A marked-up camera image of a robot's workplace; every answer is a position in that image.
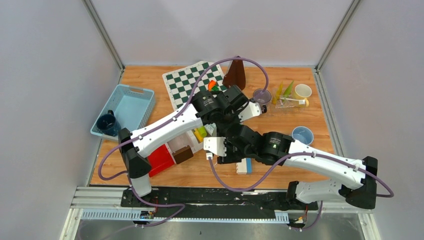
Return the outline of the purple mug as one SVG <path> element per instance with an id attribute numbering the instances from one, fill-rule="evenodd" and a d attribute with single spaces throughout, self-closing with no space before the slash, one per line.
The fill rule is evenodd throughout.
<path id="1" fill-rule="evenodd" d="M 272 95 L 268 90 L 256 89 L 252 94 L 253 99 L 260 105 L 263 114 L 267 113 Z"/>

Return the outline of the light blue mug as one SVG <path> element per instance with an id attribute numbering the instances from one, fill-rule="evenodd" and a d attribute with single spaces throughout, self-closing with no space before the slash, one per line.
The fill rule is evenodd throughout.
<path id="1" fill-rule="evenodd" d="M 292 137 L 305 145 L 311 145 L 314 141 L 313 132 L 306 126 L 297 126 L 292 130 Z"/>

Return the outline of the white toothbrush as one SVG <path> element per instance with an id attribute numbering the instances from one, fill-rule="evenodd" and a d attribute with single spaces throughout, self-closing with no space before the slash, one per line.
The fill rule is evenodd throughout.
<path id="1" fill-rule="evenodd" d="M 301 107 L 305 107 L 307 108 L 310 103 L 308 101 L 307 98 L 304 99 L 294 99 L 294 98 L 285 98 L 285 97 L 280 97 L 279 100 L 281 101 L 286 101 L 286 102 L 294 102 L 295 104 L 301 106 Z"/>

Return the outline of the cream mug yellow handle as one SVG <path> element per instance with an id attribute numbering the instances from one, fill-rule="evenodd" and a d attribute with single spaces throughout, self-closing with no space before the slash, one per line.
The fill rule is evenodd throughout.
<path id="1" fill-rule="evenodd" d="M 308 99 L 312 95 L 312 89 L 306 84 L 298 84 L 294 88 L 293 96 L 297 100 Z"/>

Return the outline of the dark blue mug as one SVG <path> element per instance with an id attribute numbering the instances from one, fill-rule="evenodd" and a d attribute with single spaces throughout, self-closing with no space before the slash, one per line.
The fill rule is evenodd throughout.
<path id="1" fill-rule="evenodd" d="M 101 133 L 112 137 L 116 137 L 122 129 L 112 110 L 108 110 L 106 114 L 101 115 L 95 125 Z"/>

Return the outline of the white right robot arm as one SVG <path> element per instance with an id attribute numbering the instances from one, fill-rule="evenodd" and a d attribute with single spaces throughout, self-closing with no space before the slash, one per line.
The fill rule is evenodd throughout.
<path id="1" fill-rule="evenodd" d="M 251 158 L 268 166 L 302 168 L 328 177 L 325 181 L 290 182 L 285 201 L 292 209 L 315 201 L 337 200 L 361 209 L 376 207 L 378 160 L 374 157 L 345 158 L 313 148 L 290 135 L 275 131 L 260 134 L 241 124 L 206 140 L 203 148 L 217 155 L 219 164 Z"/>

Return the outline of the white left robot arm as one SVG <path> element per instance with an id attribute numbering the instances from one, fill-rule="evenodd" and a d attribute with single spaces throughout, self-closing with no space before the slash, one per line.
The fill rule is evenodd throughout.
<path id="1" fill-rule="evenodd" d="M 119 152 L 125 164 L 134 200 L 140 206 L 153 201 L 148 156 L 165 143 L 183 133 L 207 124 L 230 125 L 239 123 L 241 109 L 249 98 L 236 85 L 225 91 L 199 91 L 176 111 L 140 129 L 123 128 L 118 133 Z"/>

